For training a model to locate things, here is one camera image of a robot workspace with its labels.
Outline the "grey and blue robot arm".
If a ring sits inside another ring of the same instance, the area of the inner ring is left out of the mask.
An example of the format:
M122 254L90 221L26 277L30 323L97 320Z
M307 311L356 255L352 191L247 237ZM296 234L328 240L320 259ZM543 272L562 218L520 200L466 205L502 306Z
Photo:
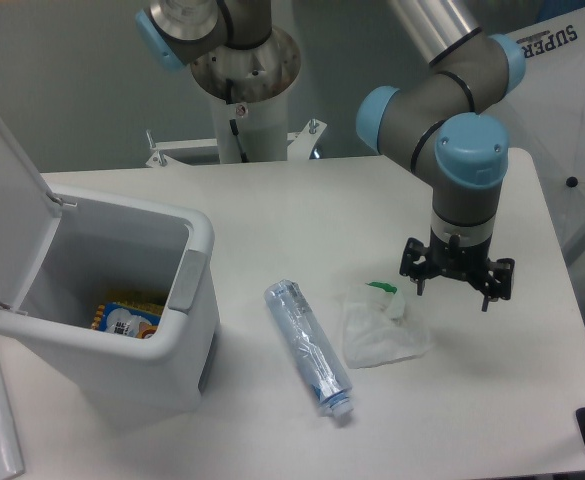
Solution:
M509 136L487 115L523 79L525 58L486 35L458 1L395 1L392 10L429 65L419 86L382 86L362 101L358 137L433 191L430 240L409 239L399 272L417 286L465 282L485 303L511 296L515 263L489 256ZM169 70L189 68L208 96L224 163L287 160L287 95L298 77L296 42L267 1L153 1L135 22Z

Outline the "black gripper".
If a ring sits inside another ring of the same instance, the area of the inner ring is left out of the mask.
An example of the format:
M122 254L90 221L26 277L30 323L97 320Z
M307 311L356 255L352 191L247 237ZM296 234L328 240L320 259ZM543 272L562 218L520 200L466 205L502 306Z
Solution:
M410 237L403 250L399 274L408 277L416 285L416 293L422 295L427 279L443 276L460 281L476 279L475 289L483 295L481 311L498 300L510 300L512 295L515 260L488 259L492 237L471 246L452 244L430 233L430 245L425 246Z

